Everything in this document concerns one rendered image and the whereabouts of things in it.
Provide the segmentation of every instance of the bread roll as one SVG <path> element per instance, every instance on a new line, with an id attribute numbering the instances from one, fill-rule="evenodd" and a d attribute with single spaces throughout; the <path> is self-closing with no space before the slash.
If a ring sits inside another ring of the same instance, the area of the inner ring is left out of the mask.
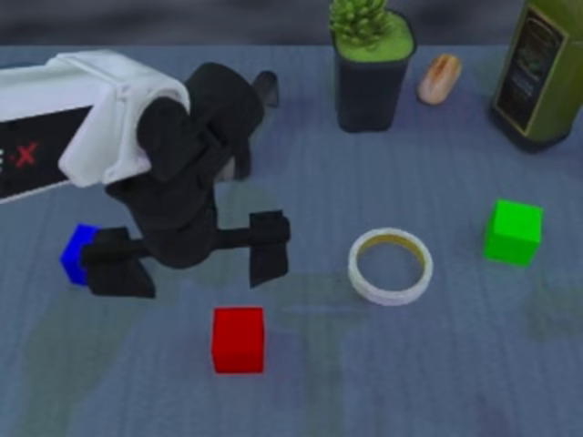
<path id="1" fill-rule="evenodd" d="M 417 88 L 417 96 L 427 105 L 443 103 L 462 73 L 460 60 L 448 54 L 436 57 Z"/>

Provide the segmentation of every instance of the potted plant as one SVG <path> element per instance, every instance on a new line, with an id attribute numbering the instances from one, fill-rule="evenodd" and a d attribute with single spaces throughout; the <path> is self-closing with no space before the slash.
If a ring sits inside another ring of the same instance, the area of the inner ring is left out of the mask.
<path id="1" fill-rule="evenodd" d="M 340 128 L 387 130 L 417 48 L 413 28 L 386 0 L 332 0 L 330 28 Z"/>

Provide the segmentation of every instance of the black label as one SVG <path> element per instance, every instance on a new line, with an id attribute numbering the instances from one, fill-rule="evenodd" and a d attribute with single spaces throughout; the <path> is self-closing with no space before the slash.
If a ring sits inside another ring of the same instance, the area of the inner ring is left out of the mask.
<path id="1" fill-rule="evenodd" d="M 0 123 L 0 201 L 67 180 L 58 160 L 90 109 Z"/>
<path id="2" fill-rule="evenodd" d="M 526 130 L 564 37 L 533 10 L 527 12 L 497 106 Z"/>

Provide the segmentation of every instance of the red x mark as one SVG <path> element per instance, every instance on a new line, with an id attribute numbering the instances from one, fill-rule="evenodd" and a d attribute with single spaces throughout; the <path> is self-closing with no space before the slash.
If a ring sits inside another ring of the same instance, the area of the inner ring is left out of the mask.
<path id="1" fill-rule="evenodd" d="M 20 157 L 16 161 L 15 164 L 16 168 L 21 168 L 24 164 L 29 164 L 31 166 L 35 164 L 35 157 L 33 156 L 33 154 L 35 153 L 36 146 L 38 146 L 38 144 L 32 142 L 29 143 L 27 147 L 23 146 L 17 147 Z"/>

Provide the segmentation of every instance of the red cube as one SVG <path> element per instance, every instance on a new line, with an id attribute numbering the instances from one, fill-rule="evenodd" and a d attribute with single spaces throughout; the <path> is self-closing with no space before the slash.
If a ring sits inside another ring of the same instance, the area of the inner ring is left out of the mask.
<path id="1" fill-rule="evenodd" d="M 261 373 L 265 350 L 263 308 L 216 308 L 210 353 L 217 373 Z"/>

